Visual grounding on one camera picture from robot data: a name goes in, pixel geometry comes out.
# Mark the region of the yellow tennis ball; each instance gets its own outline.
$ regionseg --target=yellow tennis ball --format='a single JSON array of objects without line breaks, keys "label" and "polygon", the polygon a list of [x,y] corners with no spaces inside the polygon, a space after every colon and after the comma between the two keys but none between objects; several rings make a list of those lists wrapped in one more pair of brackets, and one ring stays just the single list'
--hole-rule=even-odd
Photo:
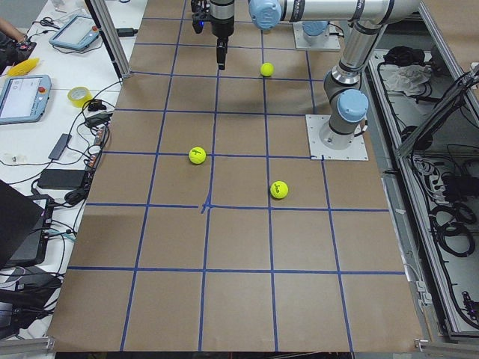
[{"label": "yellow tennis ball", "polygon": [[282,200],[287,196],[289,188],[287,184],[283,181],[274,182],[271,187],[269,187],[269,193],[276,198],[277,200]]},{"label": "yellow tennis ball", "polygon": [[193,147],[188,154],[189,160],[195,165],[199,165],[207,159],[207,153],[201,147]]},{"label": "yellow tennis ball", "polygon": [[270,77],[275,72],[275,67],[270,62],[261,65],[260,73],[265,77]]}]

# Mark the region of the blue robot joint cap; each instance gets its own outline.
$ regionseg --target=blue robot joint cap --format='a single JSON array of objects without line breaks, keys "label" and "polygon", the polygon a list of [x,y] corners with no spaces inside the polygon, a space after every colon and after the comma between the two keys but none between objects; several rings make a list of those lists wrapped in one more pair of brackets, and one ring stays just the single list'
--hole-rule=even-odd
[{"label": "blue robot joint cap", "polygon": [[358,123],[366,116],[369,101],[360,90],[344,91],[338,99],[338,113],[349,123]]},{"label": "blue robot joint cap", "polygon": [[281,5],[278,0],[251,0],[249,15],[257,28],[269,30],[281,20]]},{"label": "blue robot joint cap", "polygon": [[319,36],[328,26],[329,21],[303,21],[302,30],[309,36]]}]

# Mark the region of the yellow tape roll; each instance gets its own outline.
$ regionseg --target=yellow tape roll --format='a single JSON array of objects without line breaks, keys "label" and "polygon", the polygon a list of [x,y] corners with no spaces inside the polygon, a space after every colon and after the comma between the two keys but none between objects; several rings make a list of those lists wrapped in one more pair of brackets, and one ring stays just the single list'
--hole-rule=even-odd
[{"label": "yellow tape roll", "polygon": [[90,90],[84,87],[72,88],[68,91],[68,99],[75,107],[82,108],[83,105],[93,99]]}]

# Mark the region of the touchscreen display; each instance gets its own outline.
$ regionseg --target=touchscreen display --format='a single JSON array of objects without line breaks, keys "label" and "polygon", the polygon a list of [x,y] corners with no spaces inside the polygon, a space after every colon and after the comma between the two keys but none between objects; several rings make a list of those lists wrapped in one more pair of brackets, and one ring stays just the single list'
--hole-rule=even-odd
[{"label": "touchscreen display", "polygon": [[92,19],[77,17],[75,21],[61,31],[55,41],[76,45],[91,31],[93,26],[95,26],[95,21]]},{"label": "touchscreen display", "polygon": [[0,118],[30,116],[40,81],[41,77],[12,80],[1,104]]}]

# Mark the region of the metal mounting plate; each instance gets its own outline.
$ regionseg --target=metal mounting plate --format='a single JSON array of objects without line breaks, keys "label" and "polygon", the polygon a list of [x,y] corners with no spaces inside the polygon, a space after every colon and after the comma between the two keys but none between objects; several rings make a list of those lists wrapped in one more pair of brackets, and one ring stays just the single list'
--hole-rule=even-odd
[{"label": "metal mounting plate", "polygon": [[327,31],[328,34],[318,35],[316,41],[313,44],[310,44],[304,38],[302,22],[293,23],[293,31],[296,48],[298,50],[317,50],[324,52],[339,52],[341,50],[338,36],[329,34],[329,32],[335,31],[335,27],[332,25],[329,26],[329,31]]},{"label": "metal mounting plate", "polygon": [[342,160],[342,161],[367,161],[366,146],[362,136],[354,137],[354,141],[345,150],[333,150],[327,147],[320,140],[320,129],[324,123],[329,121],[329,115],[306,115],[306,126],[308,127],[309,152],[311,159]]}]

